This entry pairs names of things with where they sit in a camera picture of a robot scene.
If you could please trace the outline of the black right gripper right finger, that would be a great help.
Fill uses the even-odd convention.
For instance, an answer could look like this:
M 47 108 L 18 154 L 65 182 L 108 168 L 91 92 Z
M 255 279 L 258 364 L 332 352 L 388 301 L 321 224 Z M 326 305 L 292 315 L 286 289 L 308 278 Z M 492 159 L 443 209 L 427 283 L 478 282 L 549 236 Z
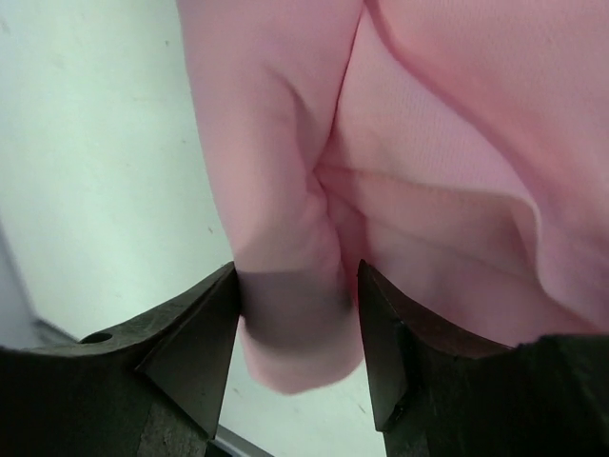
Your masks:
M 443 319 L 358 268 L 374 424 L 390 456 L 604 456 L 608 339 L 509 348 Z

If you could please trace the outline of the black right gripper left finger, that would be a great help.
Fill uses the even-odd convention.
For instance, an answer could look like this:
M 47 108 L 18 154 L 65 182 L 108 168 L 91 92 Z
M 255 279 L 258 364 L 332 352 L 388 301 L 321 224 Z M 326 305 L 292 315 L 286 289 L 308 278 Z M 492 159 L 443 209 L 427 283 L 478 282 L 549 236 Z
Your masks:
M 77 343 L 1 351 L 5 456 L 218 456 L 238 324 L 225 265 Z

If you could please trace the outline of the pink t shirt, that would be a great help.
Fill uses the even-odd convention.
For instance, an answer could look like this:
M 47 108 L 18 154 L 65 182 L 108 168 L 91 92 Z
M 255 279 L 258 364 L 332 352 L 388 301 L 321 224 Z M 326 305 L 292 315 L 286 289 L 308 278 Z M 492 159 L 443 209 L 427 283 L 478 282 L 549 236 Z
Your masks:
M 608 329 L 604 1 L 181 1 L 251 375 L 362 359 L 357 269 L 507 346 Z

